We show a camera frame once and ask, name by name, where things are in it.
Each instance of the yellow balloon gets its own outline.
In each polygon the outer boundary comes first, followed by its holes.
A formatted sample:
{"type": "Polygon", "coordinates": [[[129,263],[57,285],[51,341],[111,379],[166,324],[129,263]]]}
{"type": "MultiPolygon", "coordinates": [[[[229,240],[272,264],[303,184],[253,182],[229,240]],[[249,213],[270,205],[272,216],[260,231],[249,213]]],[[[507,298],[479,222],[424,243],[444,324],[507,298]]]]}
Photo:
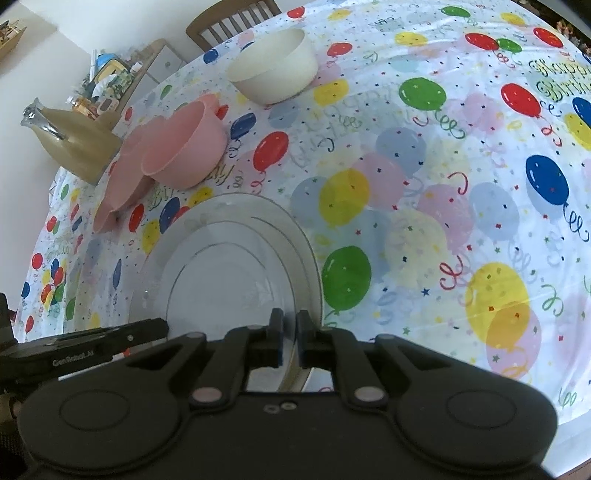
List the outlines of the yellow balloon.
{"type": "Polygon", "coordinates": [[[324,184],[319,195],[319,210],[329,225],[346,225],[361,213],[368,200],[368,179],[360,171],[348,168],[334,174],[324,184]]]}
{"type": "Polygon", "coordinates": [[[51,281],[51,272],[49,270],[45,270],[43,272],[43,276],[41,277],[41,282],[44,285],[47,285],[51,281]]]}
{"type": "Polygon", "coordinates": [[[398,45],[406,45],[407,47],[420,47],[428,42],[425,35],[414,32],[399,32],[394,37],[394,40],[398,45]]]}
{"type": "Polygon", "coordinates": [[[158,224],[158,220],[152,220],[151,222],[148,222],[142,233],[142,250],[146,255],[150,254],[159,238],[160,226],[158,224]]]}
{"type": "Polygon", "coordinates": [[[348,10],[346,8],[339,8],[329,15],[329,20],[342,20],[344,18],[347,18],[350,15],[350,13],[351,10],[348,10]]]}
{"type": "Polygon", "coordinates": [[[392,229],[385,242],[385,256],[399,286],[430,288],[442,277],[439,264],[455,265],[447,250],[441,225],[431,216],[414,209],[391,215],[392,229]]]}
{"type": "Polygon", "coordinates": [[[587,150],[591,150],[591,128],[574,113],[564,116],[564,123],[574,139],[587,150]]]}
{"type": "Polygon", "coordinates": [[[474,273],[466,288],[465,303],[472,329],[482,342],[495,348],[513,346],[530,321],[525,284],[504,263],[488,263],[474,273]],[[495,326],[489,332],[493,322],[495,326]]]}
{"type": "Polygon", "coordinates": [[[189,208],[193,208],[195,205],[198,205],[199,203],[204,202],[205,200],[211,197],[213,197],[213,190],[211,189],[211,187],[201,187],[198,191],[196,191],[189,197],[187,206],[189,208]]]}
{"type": "Polygon", "coordinates": [[[519,15],[512,14],[509,12],[503,12],[501,14],[501,18],[505,20],[507,23],[511,25],[516,25],[517,27],[523,27],[525,25],[525,21],[519,15]]]}
{"type": "Polygon", "coordinates": [[[100,327],[100,317],[99,314],[94,312],[90,315],[90,325],[88,328],[99,328],[100,327]]]}
{"type": "Polygon", "coordinates": [[[314,101],[320,106],[327,106],[343,99],[347,93],[349,93],[347,80],[337,80],[314,88],[314,101]]]}

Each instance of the pink bowl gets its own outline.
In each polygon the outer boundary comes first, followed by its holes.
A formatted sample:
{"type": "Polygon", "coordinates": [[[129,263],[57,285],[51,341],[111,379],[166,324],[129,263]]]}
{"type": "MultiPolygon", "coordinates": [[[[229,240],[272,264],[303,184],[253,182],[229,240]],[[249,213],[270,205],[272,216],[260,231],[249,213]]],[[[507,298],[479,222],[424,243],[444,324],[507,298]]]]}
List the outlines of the pink bowl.
{"type": "Polygon", "coordinates": [[[167,187],[186,190],[207,177],[227,144],[222,121],[196,100],[174,112],[154,135],[142,172],[167,187]]]}

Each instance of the glass plate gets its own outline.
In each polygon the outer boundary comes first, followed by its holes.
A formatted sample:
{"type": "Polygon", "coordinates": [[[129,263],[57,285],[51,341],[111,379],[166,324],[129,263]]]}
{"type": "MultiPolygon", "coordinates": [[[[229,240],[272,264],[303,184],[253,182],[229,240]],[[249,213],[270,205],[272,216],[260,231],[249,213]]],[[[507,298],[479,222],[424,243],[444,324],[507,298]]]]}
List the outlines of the glass plate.
{"type": "Polygon", "coordinates": [[[162,317],[168,339],[200,331],[211,340],[237,326],[266,324],[285,313],[284,363],[251,373],[252,391],[300,390],[296,312],[322,318],[322,288],[310,244],[274,202],[245,193],[206,200],[175,221],[138,276],[129,321],[162,317]]]}

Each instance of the white bowl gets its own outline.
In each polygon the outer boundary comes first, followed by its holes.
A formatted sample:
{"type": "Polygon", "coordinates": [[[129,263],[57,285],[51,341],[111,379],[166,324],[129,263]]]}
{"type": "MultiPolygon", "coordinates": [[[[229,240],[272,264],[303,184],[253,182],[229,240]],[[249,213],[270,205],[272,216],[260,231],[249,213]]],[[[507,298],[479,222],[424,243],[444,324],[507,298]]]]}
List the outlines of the white bowl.
{"type": "Polygon", "coordinates": [[[270,105],[300,93],[317,72],[312,42],[301,28],[288,28],[242,50],[226,74],[246,98],[270,105]]]}

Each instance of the birthday tablecloth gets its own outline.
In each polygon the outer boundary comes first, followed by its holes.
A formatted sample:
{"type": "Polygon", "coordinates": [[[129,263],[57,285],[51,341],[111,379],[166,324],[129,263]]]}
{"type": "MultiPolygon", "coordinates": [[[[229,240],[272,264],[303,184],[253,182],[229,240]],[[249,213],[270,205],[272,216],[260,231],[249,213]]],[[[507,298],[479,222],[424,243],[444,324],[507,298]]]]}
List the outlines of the birthday tablecloth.
{"type": "Polygon", "coordinates": [[[111,169],[96,187],[58,176],[18,340],[125,323],[134,279],[171,222],[245,192],[306,232],[325,324],[364,340],[394,333],[519,379],[561,422],[591,408],[591,64],[558,32],[509,0],[314,2],[206,52],[115,132],[206,92],[230,143],[195,188],[156,185],[116,231],[94,235],[111,169]],[[257,106],[225,69],[288,27],[308,33],[318,75],[257,106]]]}

